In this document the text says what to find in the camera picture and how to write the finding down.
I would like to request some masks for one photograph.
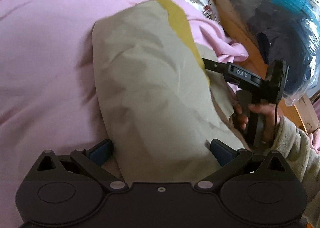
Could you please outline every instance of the black plastic mechanism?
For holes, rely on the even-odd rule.
[[[243,136],[253,150],[264,150],[262,143],[265,117],[248,109],[249,104],[272,103],[278,104],[282,99],[284,86],[287,81],[289,67],[286,61],[275,60],[268,66],[267,74],[263,80],[260,76],[230,62],[219,63],[203,58],[205,68],[210,71],[221,73],[226,82],[241,88],[237,97],[244,114],[249,122],[243,131]]]
[[[306,227],[306,193],[278,151],[256,156],[213,140],[211,152],[223,167],[194,187],[129,188],[100,167],[111,141],[68,156],[44,151],[16,194],[22,227]]]

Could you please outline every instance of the wooden bed frame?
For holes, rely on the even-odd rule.
[[[249,53],[249,57],[239,64],[261,77],[264,77],[266,75],[267,65],[263,62],[254,36],[241,22],[238,14],[228,0],[213,1],[215,2],[220,22],[224,30],[230,37],[242,43]],[[320,127],[318,117],[307,95],[304,95],[299,102],[291,107],[287,107],[282,100],[279,103],[279,114],[285,115],[307,134],[313,133]]]

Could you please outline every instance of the beige sleeve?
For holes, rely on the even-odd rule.
[[[271,150],[281,152],[302,182],[308,196],[304,217],[313,228],[320,228],[320,155],[311,149],[309,137],[282,117]]]

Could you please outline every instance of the plastic bag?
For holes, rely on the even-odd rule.
[[[256,36],[266,64],[289,65],[287,105],[316,86],[320,64],[320,0],[230,0]]]

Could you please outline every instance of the pink bedsheet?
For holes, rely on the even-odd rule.
[[[92,28],[144,1],[0,0],[1,227],[21,224],[15,192],[43,150],[69,154],[107,137],[93,77]],[[218,24],[173,1],[187,14],[197,43],[223,61],[246,58]]]

